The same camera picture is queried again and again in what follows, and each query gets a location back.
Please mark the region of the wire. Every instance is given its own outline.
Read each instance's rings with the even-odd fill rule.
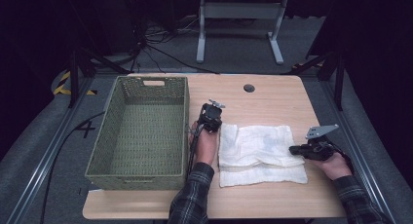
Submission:
[[[190,154],[189,154],[188,169],[186,170],[185,180],[188,179],[188,176],[192,171],[192,165],[194,162],[195,151],[197,150],[196,148],[198,144],[198,139],[200,138],[200,134],[201,134],[201,131],[203,131],[203,129],[204,129],[204,124],[201,124],[201,125],[198,125],[195,131],[193,132],[194,138],[192,139],[191,146],[189,147]]]
[[[146,37],[148,43],[151,43],[151,44],[166,43],[166,42],[168,42],[168,41],[176,38],[176,37],[179,36],[179,35],[183,35],[183,34],[186,34],[186,33],[188,33],[188,32],[192,32],[192,31],[193,31],[193,32],[198,32],[197,30],[189,29],[189,27],[190,27],[194,22],[196,22],[198,19],[199,19],[199,18],[193,19],[193,20],[192,20],[188,25],[186,25],[185,27],[176,29],[176,32],[174,32],[174,33],[169,33],[169,32],[166,31],[166,30],[158,30],[158,31],[154,31],[154,32],[145,34],[145,37]],[[151,39],[148,39],[148,37],[153,37],[153,36],[158,36],[158,35],[162,35],[162,38],[161,38],[160,40],[151,40]]]
[[[131,72],[123,67],[119,66],[118,64],[113,63],[111,60],[107,59],[104,56],[99,56],[95,52],[90,51],[86,48],[81,48],[82,52],[86,53],[86,55],[93,57],[94,59],[98,60],[99,62],[105,64],[107,67],[112,68],[113,70],[121,73],[121,74],[130,74]]]
[[[156,65],[158,66],[158,69],[159,69],[161,72],[167,74],[167,72],[165,72],[165,71],[163,71],[163,70],[161,69],[161,67],[159,66],[158,62],[157,62],[156,60],[154,60],[154,58],[152,58],[152,56],[151,56],[149,53],[147,53],[145,50],[142,50],[142,51],[145,52],[145,53],[151,58],[151,60],[156,63]]]
[[[137,72],[136,72],[136,73],[139,73],[139,72],[140,72],[140,63],[137,63],[137,64],[136,64],[136,68],[137,68]]]
[[[117,65],[124,65],[124,64],[126,64],[126,63],[128,63],[128,62],[130,62],[130,61],[132,61],[132,60],[134,60],[134,59],[135,59],[135,55],[132,55],[132,56],[128,56],[128,57],[126,57],[126,58],[123,58],[123,59],[120,59],[120,60],[116,60],[116,61],[112,61],[112,62],[115,63],[115,64],[117,64]],[[98,68],[107,67],[105,64],[100,63],[100,62],[94,62],[94,61],[92,61],[92,63],[94,64],[95,67],[98,67]]]
[[[131,62],[131,69],[130,69],[130,71],[133,71],[133,66],[134,66],[134,63],[136,62],[136,56],[133,58],[133,61]]]
[[[198,69],[198,70],[203,70],[203,71],[210,72],[210,73],[213,73],[213,74],[219,74],[219,73],[216,72],[216,71],[211,71],[211,70],[208,70],[208,69],[205,69],[205,68],[201,68],[201,67],[197,67],[197,66],[192,66],[192,65],[186,64],[185,62],[179,60],[178,58],[176,58],[176,57],[174,57],[174,56],[170,56],[170,55],[168,55],[167,53],[165,53],[165,52],[163,52],[163,51],[161,51],[161,50],[159,50],[159,49],[157,49],[157,48],[155,48],[155,47],[153,47],[153,46],[151,46],[151,45],[146,45],[146,46],[149,47],[149,48],[151,48],[151,49],[154,49],[155,51],[157,51],[157,52],[159,52],[159,53],[162,53],[162,54],[164,54],[164,55],[166,55],[166,56],[169,56],[169,57],[173,58],[174,60],[176,60],[176,61],[180,62],[181,64],[186,65],[186,66],[188,66],[188,67],[191,67],[191,68],[194,68],[194,69]]]
[[[51,186],[51,182],[52,182],[52,175],[53,175],[53,171],[54,171],[54,168],[55,168],[55,164],[56,164],[56,161],[57,161],[57,157],[58,157],[58,155],[59,155],[59,153],[60,153],[60,151],[61,151],[61,148],[63,147],[63,145],[64,145],[64,143],[66,142],[67,138],[69,138],[69,136],[70,136],[75,130],[79,129],[81,126],[83,126],[84,124],[86,124],[88,121],[90,121],[90,120],[92,120],[92,119],[94,119],[94,118],[96,118],[96,117],[98,117],[98,116],[100,116],[100,115],[102,115],[102,114],[104,114],[104,113],[105,113],[105,111],[100,112],[100,113],[98,113],[98,114],[95,114],[95,115],[91,116],[90,118],[88,118],[87,120],[85,120],[85,121],[83,121],[82,123],[80,123],[78,126],[76,126],[76,128],[74,128],[74,129],[72,129],[72,130],[70,131],[70,133],[63,139],[63,141],[61,142],[60,146],[58,147],[56,156],[55,156],[55,158],[54,158],[54,160],[53,160],[53,162],[52,162],[51,170],[49,171],[48,184],[47,184],[47,187],[46,187],[45,197],[44,197],[43,205],[42,205],[42,215],[40,216],[40,223],[41,223],[41,224],[43,224],[43,223],[45,222],[46,205],[47,205],[47,202],[48,202],[48,195],[49,195],[49,190],[50,190],[50,186]]]

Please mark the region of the green wicker basket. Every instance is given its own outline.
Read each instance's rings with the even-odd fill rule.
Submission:
[[[104,190],[182,188],[188,112],[186,77],[118,77],[85,176]]]

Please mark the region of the white towel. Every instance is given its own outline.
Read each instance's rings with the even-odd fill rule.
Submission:
[[[289,153],[294,145],[289,126],[222,124],[218,162],[220,186],[260,182],[307,183],[302,157]]]

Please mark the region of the plaid sleeve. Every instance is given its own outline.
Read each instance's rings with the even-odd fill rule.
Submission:
[[[208,223],[207,194],[213,175],[210,165],[195,164],[185,186],[170,204],[168,223]]]
[[[392,223],[379,208],[371,202],[354,176],[344,176],[333,181],[346,210],[348,222],[353,224]]]

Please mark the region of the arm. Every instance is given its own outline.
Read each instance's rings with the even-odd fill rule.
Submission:
[[[185,186],[176,194],[169,209],[168,223],[207,223],[207,194],[214,171],[217,133],[203,130],[198,140],[196,162]]]
[[[334,153],[328,160],[312,161],[333,180],[338,196],[346,210],[348,222],[382,224],[392,223],[379,208],[370,201],[365,191],[352,175],[346,161],[339,153]]]

